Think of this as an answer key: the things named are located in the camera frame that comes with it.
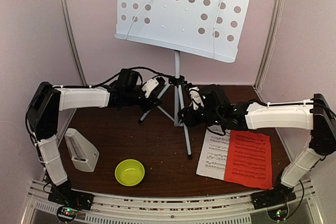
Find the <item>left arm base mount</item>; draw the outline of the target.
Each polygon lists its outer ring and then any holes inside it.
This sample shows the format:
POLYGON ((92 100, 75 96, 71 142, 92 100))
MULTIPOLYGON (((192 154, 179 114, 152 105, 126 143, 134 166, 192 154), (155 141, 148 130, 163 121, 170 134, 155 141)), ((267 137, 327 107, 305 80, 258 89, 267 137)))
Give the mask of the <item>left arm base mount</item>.
POLYGON ((52 190, 48 196, 49 201, 60 205, 56 210, 56 217, 61 222, 71 222, 77 217, 79 211, 91 210, 93 199, 93 194, 73 190, 70 199, 66 199, 55 190, 52 190))

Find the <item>white sheet music page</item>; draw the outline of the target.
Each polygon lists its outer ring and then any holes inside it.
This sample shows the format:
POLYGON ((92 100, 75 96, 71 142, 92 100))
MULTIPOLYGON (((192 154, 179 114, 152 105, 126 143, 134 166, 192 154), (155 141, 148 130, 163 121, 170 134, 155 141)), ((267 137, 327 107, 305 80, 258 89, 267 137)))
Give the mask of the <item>white sheet music page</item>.
POLYGON ((196 174, 199 176, 224 180, 230 141, 230 130, 225 135, 220 126, 214 125, 206 130, 196 174))

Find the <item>white perforated music stand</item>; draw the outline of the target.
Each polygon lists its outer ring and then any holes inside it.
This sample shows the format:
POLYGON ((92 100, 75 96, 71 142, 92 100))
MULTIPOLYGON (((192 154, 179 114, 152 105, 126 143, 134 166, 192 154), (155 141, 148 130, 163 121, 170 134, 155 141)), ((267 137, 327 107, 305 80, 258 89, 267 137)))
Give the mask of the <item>white perforated music stand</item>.
POLYGON ((250 0, 117 0, 115 37, 232 63, 250 0))

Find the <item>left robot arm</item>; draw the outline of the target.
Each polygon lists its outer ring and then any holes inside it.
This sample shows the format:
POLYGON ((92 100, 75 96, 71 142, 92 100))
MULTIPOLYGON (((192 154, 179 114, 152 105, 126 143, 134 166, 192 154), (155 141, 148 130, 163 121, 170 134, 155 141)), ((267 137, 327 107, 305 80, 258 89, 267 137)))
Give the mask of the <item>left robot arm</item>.
POLYGON ((153 91, 165 84, 163 73, 138 86, 139 68, 122 69, 103 83, 92 86, 55 86, 42 82, 30 101, 25 124, 30 140, 52 186, 52 193, 64 205, 76 197, 63 167, 57 146, 59 112, 81 108, 117 108, 137 105, 143 112, 161 105, 153 91))

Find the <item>green bowl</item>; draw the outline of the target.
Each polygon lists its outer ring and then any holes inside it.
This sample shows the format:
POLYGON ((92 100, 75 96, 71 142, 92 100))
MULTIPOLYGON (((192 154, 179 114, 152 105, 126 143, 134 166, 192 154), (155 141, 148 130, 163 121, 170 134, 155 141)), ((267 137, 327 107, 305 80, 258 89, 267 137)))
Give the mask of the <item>green bowl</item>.
POLYGON ((116 166, 114 176, 120 185, 134 187, 144 179, 145 168, 136 159, 125 159, 116 166))

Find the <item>aluminium front rail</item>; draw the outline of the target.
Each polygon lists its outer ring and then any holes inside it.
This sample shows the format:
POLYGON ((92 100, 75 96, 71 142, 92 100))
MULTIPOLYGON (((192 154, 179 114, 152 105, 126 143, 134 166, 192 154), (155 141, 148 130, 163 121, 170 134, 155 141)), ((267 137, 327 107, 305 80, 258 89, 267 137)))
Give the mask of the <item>aluminium front rail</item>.
MULTIPOLYGON (((297 199, 273 207, 255 209, 251 194, 258 191, 203 197, 136 197, 93 194, 91 210, 78 212, 70 223, 324 223, 309 179, 295 187, 297 199), (275 209, 289 208, 292 215, 284 222, 272 220, 275 209)), ((33 180, 26 208, 19 223, 61 223, 56 217, 58 204, 48 201, 50 185, 33 180)))

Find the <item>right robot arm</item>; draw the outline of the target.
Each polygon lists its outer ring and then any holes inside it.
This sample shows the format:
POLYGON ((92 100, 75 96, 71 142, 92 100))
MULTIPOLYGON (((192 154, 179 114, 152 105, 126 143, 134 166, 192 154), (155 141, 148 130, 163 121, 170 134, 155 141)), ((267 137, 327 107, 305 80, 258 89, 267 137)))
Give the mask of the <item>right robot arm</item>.
POLYGON ((222 131, 249 131, 263 128, 309 130, 311 139, 298 157, 282 172, 279 184, 269 192, 272 203, 279 204, 316 163, 335 152, 335 113, 325 97, 316 93, 311 99, 285 103, 257 100, 231 103, 218 85, 197 89, 187 85, 192 105, 182 108, 178 117, 187 127, 198 124, 219 125, 222 131))

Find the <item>right aluminium frame post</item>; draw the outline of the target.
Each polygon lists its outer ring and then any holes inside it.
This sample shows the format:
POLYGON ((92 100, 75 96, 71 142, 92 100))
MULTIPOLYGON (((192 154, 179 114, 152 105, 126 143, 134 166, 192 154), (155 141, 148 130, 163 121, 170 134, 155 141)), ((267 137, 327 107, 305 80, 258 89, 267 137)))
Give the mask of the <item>right aluminium frame post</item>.
POLYGON ((270 66, 271 58, 273 56, 275 44, 276 44, 276 33, 281 22, 282 12, 284 8, 285 0, 274 0, 274 5, 272 8, 271 19, 267 34, 267 39, 262 54, 262 59, 260 62, 258 74, 254 84, 255 90, 261 94, 263 84, 266 80, 266 75, 270 66))

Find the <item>white metronome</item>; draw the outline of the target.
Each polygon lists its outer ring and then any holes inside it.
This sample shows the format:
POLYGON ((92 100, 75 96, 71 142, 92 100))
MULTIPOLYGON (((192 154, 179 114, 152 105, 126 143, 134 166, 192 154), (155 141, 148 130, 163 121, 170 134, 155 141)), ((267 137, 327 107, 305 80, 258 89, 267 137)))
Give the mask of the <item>white metronome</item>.
POLYGON ((65 140, 74 167, 82 172, 93 173, 100 156, 98 149, 73 128, 67 129, 65 140))

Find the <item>aluminium frame post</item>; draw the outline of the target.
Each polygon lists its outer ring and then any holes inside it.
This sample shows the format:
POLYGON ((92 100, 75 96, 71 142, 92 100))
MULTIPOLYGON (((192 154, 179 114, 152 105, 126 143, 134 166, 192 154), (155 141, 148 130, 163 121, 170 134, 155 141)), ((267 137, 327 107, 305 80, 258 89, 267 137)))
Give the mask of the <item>aluminium frame post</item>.
POLYGON ((75 63, 75 68, 76 68, 81 84, 86 86, 87 80, 86 80, 83 67, 80 61, 80 57, 78 54, 78 49, 77 49, 77 45, 76 45, 76 41, 74 37, 74 31, 71 25, 71 19, 70 19, 67 0, 60 0, 60 4, 61 4, 63 19, 65 23, 65 28, 66 28, 67 39, 68 39, 71 55, 75 63))
POLYGON ((258 74, 254 84, 255 90, 261 94, 263 84, 266 80, 266 75, 270 66, 271 58, 273 56, 275 44, 276 44, 276 33, 281 22, 282 12, 284 8, 285 0, 274 0, 274 5, 272 8, 271 19, 267 34, 267 39, 262 54, 262 59, 260 62, 258 74))

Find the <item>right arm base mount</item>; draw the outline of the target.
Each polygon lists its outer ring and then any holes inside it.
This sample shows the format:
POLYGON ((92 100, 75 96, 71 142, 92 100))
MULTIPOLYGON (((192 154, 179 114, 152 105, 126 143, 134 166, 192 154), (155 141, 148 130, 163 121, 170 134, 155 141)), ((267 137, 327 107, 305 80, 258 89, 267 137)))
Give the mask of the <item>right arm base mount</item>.
POLYGON ((293 188, 282 184, 251 195, 254 209, 267 209, 268 217, 273 221, 284 221, 289 216, 288 202, 295 199, 293 188))

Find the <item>red sheet music page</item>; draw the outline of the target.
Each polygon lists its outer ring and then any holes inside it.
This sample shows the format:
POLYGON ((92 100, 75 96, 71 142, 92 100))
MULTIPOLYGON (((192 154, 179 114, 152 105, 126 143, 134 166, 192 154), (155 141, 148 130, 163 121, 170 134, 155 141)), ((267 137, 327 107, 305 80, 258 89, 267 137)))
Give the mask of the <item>red sheet music page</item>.
POLYGON ((258 189, 272 188, 270 137, 231 131, 224 181, 258 189))

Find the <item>left aluminium frame post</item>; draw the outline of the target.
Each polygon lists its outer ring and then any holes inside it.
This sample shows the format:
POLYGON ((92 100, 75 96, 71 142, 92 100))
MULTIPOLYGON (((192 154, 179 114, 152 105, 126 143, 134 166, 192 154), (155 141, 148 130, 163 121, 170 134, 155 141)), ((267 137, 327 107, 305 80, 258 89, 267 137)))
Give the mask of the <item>left aluminium frame post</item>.
POLYGON ((71 19, 70 19, 67 0, 60 0, 60 4, 61 4, 63 19, 65 23, 65 28, 66 28, 67 39, 68 39, 71 55, 75 63, 75 68, 76 68, 81 84, 86 86, 87 80, 86 80, 83 67, 80 61, 80 57, 78 54, 78 49, 77 49, 77 45, 76 45, 76 41, 74 37, 74 31, 71 25, 71 19))

